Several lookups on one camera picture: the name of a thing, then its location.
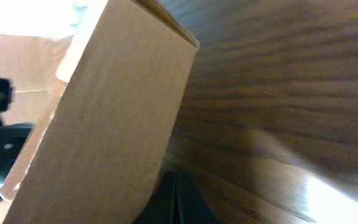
box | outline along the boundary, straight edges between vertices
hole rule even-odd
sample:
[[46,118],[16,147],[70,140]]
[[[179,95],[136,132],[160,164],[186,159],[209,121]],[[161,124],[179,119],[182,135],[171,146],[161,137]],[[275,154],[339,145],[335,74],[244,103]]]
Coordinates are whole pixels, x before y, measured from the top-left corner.
[[98,10],[1,189],[5,223],[129,223],[149,201],[198,42],[155,1]]

cardboard edge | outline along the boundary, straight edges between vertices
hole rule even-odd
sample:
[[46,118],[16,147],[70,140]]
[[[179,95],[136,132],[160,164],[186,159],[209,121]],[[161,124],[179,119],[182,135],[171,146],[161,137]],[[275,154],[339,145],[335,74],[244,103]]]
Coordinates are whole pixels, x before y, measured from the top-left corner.
[[165,25],[167,25],[171,30],[176,32],[179,36],[184,38],[192,46],[196,47],[197,50],[200,49],[200,43],[198,40],[188,32],[184,27],[182,27],[172,15],[156,0],[132,0],[136,3],[139,3],[143,8],[153,14],[157,19],[160,19]]

wooden surface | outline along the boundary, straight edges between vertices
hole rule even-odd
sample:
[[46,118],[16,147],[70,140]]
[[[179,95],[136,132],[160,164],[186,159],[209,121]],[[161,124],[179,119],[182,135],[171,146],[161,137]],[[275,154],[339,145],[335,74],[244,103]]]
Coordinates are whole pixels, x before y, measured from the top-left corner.
[[358,223],[358,1],[160,2],[201,44],[162,172],[224,223]]

